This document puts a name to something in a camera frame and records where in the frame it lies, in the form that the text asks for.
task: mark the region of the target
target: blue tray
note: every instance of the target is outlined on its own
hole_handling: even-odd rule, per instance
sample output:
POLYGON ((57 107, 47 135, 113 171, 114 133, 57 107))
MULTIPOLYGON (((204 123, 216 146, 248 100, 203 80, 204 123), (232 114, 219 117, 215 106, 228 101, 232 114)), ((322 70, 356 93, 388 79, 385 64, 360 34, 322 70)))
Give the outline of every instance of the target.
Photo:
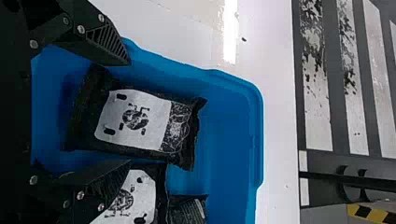
MULTIPOLYGON (((252 84, 218 70, 202 70, 140 49, 124 40, 132 56, 128 67, 109 67, 133 85, 208 100, 192 173, 171 165, 167 187, 173 194, 209 194, 209 224, 254 223, 256 191, 263 181, 263 102, 252 84)), ((109 158, 99 152, 62 152, 67 121, 90 61, 49 46, 32 60, 33 146, 54 172, 68 172, 109 158)))

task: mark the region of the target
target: black plastic packaging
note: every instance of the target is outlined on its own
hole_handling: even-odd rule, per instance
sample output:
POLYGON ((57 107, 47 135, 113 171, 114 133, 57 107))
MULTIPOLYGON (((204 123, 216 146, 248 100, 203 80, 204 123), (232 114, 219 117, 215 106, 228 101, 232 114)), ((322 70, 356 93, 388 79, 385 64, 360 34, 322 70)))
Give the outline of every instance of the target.
POLYGON ((91 224, 161 224, 167 216, 166 164, 132 165, 122 188, 91 224))
POLYGON ((191 171, 202 98, 136 90, 92 65, 74 104, 64 150, 162 160, 191 171))
POLYGON ((206 224, 207 195, 170 195, 168 224, 206 224))

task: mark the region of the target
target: bolt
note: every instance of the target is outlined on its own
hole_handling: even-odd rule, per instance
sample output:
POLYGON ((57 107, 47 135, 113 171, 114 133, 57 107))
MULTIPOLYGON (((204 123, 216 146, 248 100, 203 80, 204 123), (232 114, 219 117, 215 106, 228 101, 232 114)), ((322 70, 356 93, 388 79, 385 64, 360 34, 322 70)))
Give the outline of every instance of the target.
POLYGON ((78 27, 77 27, 77 29, 78 29, 78 32, 80 33, 80 34, 85 34, 85 28, 82 26, 82 25, 79 25, 78 27))
POLYGON ((102 14, 98 15, 98 19, 100 22, 105 22, 105 16, 103 16, 102 14))
POLYGON ((80 191, 80 192, 77 194, 77 200, 81 201, 82 199, 84 199, 84 196, 85 196, 84 191, 80 191))
POLYGON ((36 185, 37 182, 38 182, 38 176, 32 175, 32 177, 30 177, 29 184, 30 185, 36 185))
POLYGON ((38 49, 38 43, 35 40, 30 40, 30 48, 38 49))
POLYGON ((70 206, 70 201, 66 200, 64 201, 64 208, 68 208, 70 206))
POLYGON ((105 209, 105 204, 104 203, 100 203, 98 206, 98 211, 102 212, 105 209))
POLYGON ((64 24, 65 25, 69 25, 70 24, 70 20, 67 19, 67 17, 64 17, 64 24))

